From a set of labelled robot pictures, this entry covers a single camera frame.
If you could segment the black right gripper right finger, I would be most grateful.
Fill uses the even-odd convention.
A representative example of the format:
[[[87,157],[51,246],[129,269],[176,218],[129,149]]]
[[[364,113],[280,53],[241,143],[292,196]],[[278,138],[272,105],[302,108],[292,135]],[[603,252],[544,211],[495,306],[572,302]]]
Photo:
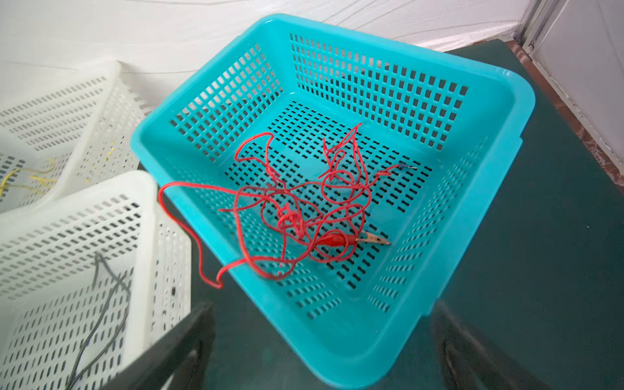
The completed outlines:
[[[432,336],[445,388],[548,389],[443,301],[431,313]]]

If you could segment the thick red cable blue terminal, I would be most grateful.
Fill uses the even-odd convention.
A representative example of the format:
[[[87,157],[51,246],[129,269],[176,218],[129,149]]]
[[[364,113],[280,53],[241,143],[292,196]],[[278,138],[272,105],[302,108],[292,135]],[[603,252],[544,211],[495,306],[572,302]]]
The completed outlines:
[[[367,169],[364,169],[364,183],[361,183],[362,177],[359,175],[353,175],[352,172],[347,170],[333,170],[327,171],[320,176],[323,180],[320,182],[320,188],[325,191],[326,189],[347,189],[350,192],[349,197],[355,198],[357,195],[362,195],[366,191],[372,190],[378,181],[384,177],[390,177],[395,172],[409,171],[417,169],[417,166],[408,165],[406,163],[400,163],[386,167],[376,172],[371,180]]]

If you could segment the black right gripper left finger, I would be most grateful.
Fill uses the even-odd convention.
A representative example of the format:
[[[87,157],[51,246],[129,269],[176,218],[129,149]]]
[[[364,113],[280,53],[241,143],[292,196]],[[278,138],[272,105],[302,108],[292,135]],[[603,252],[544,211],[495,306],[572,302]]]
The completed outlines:
[[[200,389],[215,341],[214,307],[196,306],[105,389]]]

